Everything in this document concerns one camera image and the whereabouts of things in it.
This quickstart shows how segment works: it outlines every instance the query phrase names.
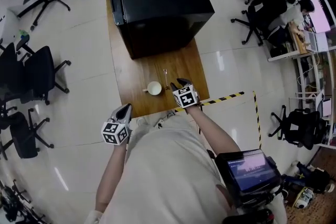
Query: black and yellow striped tape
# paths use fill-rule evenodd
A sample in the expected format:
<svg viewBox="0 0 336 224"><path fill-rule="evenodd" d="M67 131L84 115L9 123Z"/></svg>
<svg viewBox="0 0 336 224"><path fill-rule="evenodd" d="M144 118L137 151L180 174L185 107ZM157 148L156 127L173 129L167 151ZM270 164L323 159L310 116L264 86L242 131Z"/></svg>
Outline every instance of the black and yellow striped tape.
<svg viewBox="0 0 336 224"><path fill-rule="evenodd" d="M215 99L215 100L210 100L210 101L201 103L200 106L210 105L210 104L214 104L214 103L220 103L220 102L223 102L225 100L229 100L229 99L232 99L234 97L241 96L243 94L244 94L244 92L237 92L235 94L230 94L230 95L225 96L225 97L221 97L221 98L218 98L218 99ZM181 111L184 111L184 109L183 108L176 108L175 109L175 112L181 112Z"/></svg>
<svg viewBox="0 0 336 224"><path fill-rule="evenodd" d="M261 149L260 119L259 119L258 104L257 104L257 97L256 97L256 92L255 91L253 91L253 97L254 97L254 105L256 106L256 114L257 114L257 124L258 124L258 133L259 133L259 148Z"/></svg>

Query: tiled floor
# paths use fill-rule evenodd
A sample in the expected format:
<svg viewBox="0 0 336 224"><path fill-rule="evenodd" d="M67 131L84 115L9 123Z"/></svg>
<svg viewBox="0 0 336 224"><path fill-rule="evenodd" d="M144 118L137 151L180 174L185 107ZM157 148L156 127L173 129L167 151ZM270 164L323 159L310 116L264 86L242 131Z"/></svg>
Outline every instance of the tiled floor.
<svg viewBox="0 0 336 224"><path fill-rule="evenodd" d="M111 111L121 102L110 50L106 0L64 0L68 12L54 3L44 13L39 26L31 34L33 49L49 46L55 64L70 60L59 79L66 81L69 94L57 89L50 93L51 104L31 102L19 105L26 113L34 107L34 120L50 117L41 129L41 136L54 149L40 146L33 159L20 159L12 146L9 160L0 160L1 179L28 190L37 210L54 224L83 223L94 207L95 191L113 147L102 142L100 128ZM296 159L307 162L317 148L298 149L276 137L268 138L276 122L271 112L279 113L282 104L297 90L292 60L268 62L264 47L258 47L252 36L242 45L248 29L231 18L244 18L245 0L211 0L215 15L196 36L198 49L211 98L220 98L244 91L241 97L204 107L204 112L226 130L242 150L259 145L253 91L259 107L263 150L274 158L280 172L285 172ZM21 29L29 30L40 7L20 21ZM293 110L296 104L291 102ZM184 115L196 128L195 122ZM3 142L11 139L9 130L1 134Z"/></svg>

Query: black hair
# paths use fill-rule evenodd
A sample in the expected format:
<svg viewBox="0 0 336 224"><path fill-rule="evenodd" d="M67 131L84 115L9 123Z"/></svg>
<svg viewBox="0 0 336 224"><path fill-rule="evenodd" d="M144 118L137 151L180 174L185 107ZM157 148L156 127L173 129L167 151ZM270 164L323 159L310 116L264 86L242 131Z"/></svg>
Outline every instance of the black hair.
<svg viewBox="0 0 336 224"><path fill-rule="evenodd" d="M301 11L305 9L307 12L314 12L315 10L314 4L311 0L300 0L299 4L301 7Z"/></svg>

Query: white mug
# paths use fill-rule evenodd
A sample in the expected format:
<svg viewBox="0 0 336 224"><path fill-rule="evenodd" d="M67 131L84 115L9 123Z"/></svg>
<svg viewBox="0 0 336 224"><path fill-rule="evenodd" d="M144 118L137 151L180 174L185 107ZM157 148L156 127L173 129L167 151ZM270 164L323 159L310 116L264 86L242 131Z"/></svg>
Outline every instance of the white mug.
<svg viewBox="0 0 336 224"><path fill-rule="evenodd" d="M152 81L148 84L147 89L143 89L144 92L149 92L151 95L158 95L162 90L162 86L157 81Z"/></svg>

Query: metal spoon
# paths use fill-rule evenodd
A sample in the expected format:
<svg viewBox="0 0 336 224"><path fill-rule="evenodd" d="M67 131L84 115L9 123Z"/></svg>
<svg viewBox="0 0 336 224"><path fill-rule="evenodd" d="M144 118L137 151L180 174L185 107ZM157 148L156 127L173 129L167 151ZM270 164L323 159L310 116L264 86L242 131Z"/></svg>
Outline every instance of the metal spoon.
<svg viewBox="0 0 336 224"><path fill-rule="evenodd" d="M163 73L164 73L164 76L166 78L166 87L165 87L165 89L166 90L170 90L170 87L168 86L168 81L167 81L167 73L168 73L167 69L163 69Z"/></svg>

